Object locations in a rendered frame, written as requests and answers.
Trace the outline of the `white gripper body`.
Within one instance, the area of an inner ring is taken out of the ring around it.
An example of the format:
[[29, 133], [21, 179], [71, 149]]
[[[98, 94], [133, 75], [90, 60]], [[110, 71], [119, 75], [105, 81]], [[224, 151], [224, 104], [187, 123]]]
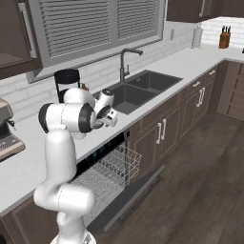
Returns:
[[103, 116], [101, 121], [106, 125], [106, 126], [111, 126], [114, 127], [117, 123], [117, 116], [118, 112], [115, 110], [109, 110], [107, 111]]

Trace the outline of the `dishwasher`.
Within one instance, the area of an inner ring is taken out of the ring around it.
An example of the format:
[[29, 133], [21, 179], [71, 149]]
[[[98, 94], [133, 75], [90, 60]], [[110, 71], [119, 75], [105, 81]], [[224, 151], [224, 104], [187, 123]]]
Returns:
[[[77, 174], [75, 175], [75, 177], [80, 175], [81, 173], [83, 173], [87, 169], [89, 169], [99, 159], [101, 159], [102, 157], [104, 157], [105, 155], [110, 153], [113, 149], [115, 149], [117, 146], [121, 145], [122, 143], [124, 143], [125, 146], [127, 148], [129, 148], [129, 136], [130, 136], [130, 132], [124, 131], [124, 132], [120, 133], [119, 135], [117, 135], [115, 138], [111, 139], [105, 145], [101, 146], [95, 152], [93, 152], [92, 154], [87, 156], [85, 159], [81, 160], [77, 165]], [[134, 182], [132, 182], [132, 180], [131, 180], [127, 187], [129, 187], [132, 183], [134, 183]], [[85, 218], [84, 218], [84, 222], [85, 222], [85, 225], [87, 228], [92, 223], [90, 221], [87, 221]]]

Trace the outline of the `dark grey dishwasher door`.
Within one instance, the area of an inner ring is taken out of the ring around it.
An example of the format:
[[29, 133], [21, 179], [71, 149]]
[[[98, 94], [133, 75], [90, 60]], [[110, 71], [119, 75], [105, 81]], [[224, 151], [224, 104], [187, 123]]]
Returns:
[[115, 200], [88, 226], [92, 234], [106, 232], [116, 221], [123, 223], [132, 212], [132, 207], [143, 192], [148, 189], [154, 180], [161, 174], [165, 166], [146, 174], [127, 187]]

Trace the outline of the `dark grey double sink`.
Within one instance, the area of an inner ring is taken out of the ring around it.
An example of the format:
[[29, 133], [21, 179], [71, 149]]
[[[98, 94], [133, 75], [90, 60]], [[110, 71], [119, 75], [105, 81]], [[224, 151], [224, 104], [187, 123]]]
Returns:
[[180, 77], [144, 70], [125, 80], [109, 86], [114, 99], [112, 107], [130, 114], [181, 81]]

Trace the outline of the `brown drawer front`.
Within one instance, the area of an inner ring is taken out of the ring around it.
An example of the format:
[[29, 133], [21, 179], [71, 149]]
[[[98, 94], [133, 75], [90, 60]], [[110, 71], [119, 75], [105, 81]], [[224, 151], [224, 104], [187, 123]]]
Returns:
[[179, 95], [176, 94], [144, 116], [140, 122], [140, 131], [145, 130], [151, 124], [155, 123], [158, 117], [172, 110], [178, 104], [178, 100]]
[[216, 68], [212, 69], [211, 71], [208, 71], [205, 75], [204, 83], [207, 84], [209, 81], [213, 81], [215, 79], [215, 75], [216, 75]]
[[188, 95], [192, 95], [192, 94], [195, 94], [196, 92], [198, 92], [200, 90], [200, 88], [202, 87], [203, 80], [204, 80], [204, 78], [201, 77], [201, 78], [193, 81], [188, 87]]

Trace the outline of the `dark grey tap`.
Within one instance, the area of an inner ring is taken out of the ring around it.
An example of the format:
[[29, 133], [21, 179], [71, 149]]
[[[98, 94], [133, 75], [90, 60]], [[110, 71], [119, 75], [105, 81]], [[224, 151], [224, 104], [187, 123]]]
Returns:
[[121, 83], [124, 83], [125, 82], [125, 77], [127, 75], [130, 74], [130, 71], [129, 71], [129, 65], [128, 65], [128, 69], [125, 70], [124, 68], [124, 54], [126, 52], [131, 52], [131, 53], [137, 53], [139, 55], [142, 55], [143, 54], [143, 51], [140, 51], [140, 50], [137, 50], [137, 49], [123, 49], [120, 53], [120, 82]]

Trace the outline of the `window with grey blinds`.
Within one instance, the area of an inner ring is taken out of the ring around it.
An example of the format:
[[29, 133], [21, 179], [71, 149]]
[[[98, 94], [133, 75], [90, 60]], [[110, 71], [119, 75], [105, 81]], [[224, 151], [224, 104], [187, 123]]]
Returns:
[[42, 67], [30, 83], [163, 38], [166, 0], [29, 0]]

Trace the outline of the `silver coffee machine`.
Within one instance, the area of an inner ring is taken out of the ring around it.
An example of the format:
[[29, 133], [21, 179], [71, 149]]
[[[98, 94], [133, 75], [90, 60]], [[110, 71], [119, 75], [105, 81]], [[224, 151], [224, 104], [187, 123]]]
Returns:
[[0, 162], [25, 149], [25, 143], [10, 131], [15, 128], [12, 118], [10, 103], [0, 98]]

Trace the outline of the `white paper towel roll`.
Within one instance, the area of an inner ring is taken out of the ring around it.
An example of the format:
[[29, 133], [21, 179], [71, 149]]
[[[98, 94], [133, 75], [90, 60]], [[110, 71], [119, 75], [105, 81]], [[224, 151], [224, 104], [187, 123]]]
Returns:
[[199, 49], [200, 48], [202, 32], [203, 32], [203, 29], [200, 27], [197, 27], [194, 29], [193, 41], [192, 41], [192, 45], [191, 45], [192, 49]]

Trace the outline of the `brown corner base cupboards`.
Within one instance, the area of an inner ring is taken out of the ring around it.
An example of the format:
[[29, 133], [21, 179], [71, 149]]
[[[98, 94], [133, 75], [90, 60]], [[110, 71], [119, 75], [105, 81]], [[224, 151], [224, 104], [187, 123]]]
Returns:
[[216, 111], [244, 121], [244, 63], [228, 64]]

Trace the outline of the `brown base cupboard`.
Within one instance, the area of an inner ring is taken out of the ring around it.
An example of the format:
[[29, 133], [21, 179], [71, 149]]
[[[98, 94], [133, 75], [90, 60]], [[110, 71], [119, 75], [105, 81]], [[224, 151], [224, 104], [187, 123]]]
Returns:
[[30, 197], [0, 216], [0, 244], [51, 244], [58, 234], [56, 216], [36, 206]]

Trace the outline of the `brown wooden knife block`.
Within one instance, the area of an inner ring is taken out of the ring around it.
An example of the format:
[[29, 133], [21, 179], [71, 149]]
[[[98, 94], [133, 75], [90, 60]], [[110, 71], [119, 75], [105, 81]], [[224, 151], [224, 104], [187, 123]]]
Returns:
[[231, 27], [224, 26], [220, 34], [219, 48], [227, 49], [230, 44], [230, 39], [231, 39]]

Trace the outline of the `dark brown wall cupboard door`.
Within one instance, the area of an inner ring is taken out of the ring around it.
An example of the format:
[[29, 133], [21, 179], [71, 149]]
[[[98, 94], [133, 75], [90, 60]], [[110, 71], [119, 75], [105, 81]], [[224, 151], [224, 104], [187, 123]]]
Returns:
[[[0, 80], [42, 68], [30, 1], [0, 0]], [[26, 3], [37, 58], [30, 56], [30, 43], [18, 3]]]

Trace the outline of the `dark brown wall cupboards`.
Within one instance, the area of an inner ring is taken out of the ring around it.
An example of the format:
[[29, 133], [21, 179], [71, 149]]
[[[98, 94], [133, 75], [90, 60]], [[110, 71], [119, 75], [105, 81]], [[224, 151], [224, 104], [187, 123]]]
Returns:
[[244, 0], [168, 0], [168, 21], [199, 23], [219, 16], [244, 18]]

